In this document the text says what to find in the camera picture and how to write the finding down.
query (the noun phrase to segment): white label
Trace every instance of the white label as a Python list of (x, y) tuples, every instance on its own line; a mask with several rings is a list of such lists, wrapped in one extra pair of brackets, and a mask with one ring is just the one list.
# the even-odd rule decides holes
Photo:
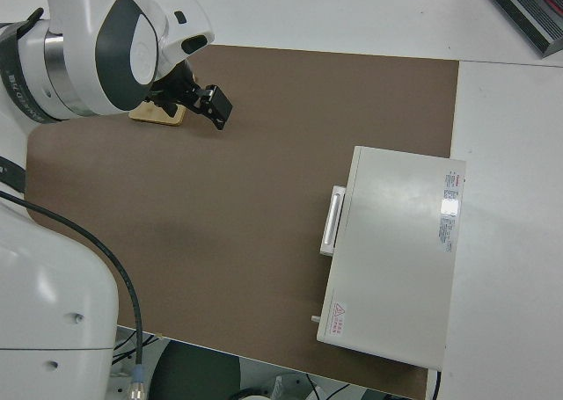
[(334, 302), (331, 309), (330, 329), (331, 336), (339, 337), (344, 331), (344, 318), (346, 316), (346, 303)]
[(438, 237), (441, 249), (446, 252), (452, 252), (456, 242), (456, 223), (459, 215), (458, 198), (463, 182), (463, 176), (457, 171), (450, 171), (444, 178)]

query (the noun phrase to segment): brown board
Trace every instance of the brown board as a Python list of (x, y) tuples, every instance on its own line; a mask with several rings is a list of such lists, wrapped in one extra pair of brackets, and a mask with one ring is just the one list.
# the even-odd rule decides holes
[[(423, 398), (425, 369), (320, 343), (311, 316), (331, 264), (318, 253), (331, 191), (354, 146), (449, 156), (457, 62), (214, 46), (192, 65), (234, 105), (222, 132), (190, 113), (180, 127), (125, 115), (43, 126), (26, 197), (114, 250), (146, 331)], [(120, 302), (133, 326), (121, 283)]]

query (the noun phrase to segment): metal ring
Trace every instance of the metal ring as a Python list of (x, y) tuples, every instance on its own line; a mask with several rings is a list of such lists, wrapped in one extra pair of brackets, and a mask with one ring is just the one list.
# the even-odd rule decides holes
[(62, 35), (47, 31), (47, 35), (45, 35), (45, 66), (49, 80), (55, 88), (57, 97), (73, 113), (79, 116), (95, 116), (97, 114), (84, 104), (70, 81), (69, 72), (64, 62), (62, 43)]

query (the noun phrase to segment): red warning triangle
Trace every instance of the red warning triangle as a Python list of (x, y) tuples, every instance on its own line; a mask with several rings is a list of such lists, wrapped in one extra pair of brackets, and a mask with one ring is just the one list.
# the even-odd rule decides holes
[(338, 303), (334, 304), (334, 316), (342, 315), (344, 312), (346, 311)]

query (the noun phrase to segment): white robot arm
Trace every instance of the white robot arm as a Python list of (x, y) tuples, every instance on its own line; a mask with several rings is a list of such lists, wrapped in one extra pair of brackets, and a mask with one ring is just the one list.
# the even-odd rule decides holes
[[(6, 26), (0, 37), (0, 68), (13, 69), (3, 74), (4, 86), (14, 88), (9, 95), (28, 116), (45, 123), (116, 114), (151, 99), (168, 113), (173, 104), (186, 105), (223, 127), (229, 101), (214, 85), (199, 88), (184, 62), (214, 39), (197, 2), (171, 10), (152, 0), (48, 4), (50, 20), (39, 20), (36, 11), (28, 21)], [(190, 76), (181, 88), (179, 75)]]
[[(216, 86), (200, 88), (186, 61), (214, 38), (195, 1), (170, 10), (152, 0), (48, 4), (50, 19), (38, 9), (0, 24), (0, 398), (101, 400), (117, 288), (92, 251), (22, 208), (27, 136), (41, 123), (123, 113), (144, 100), (170, 115), (185, 105), (222, 129), (231, 104)], [(131, 398), (143, 396), (140, 369)]]

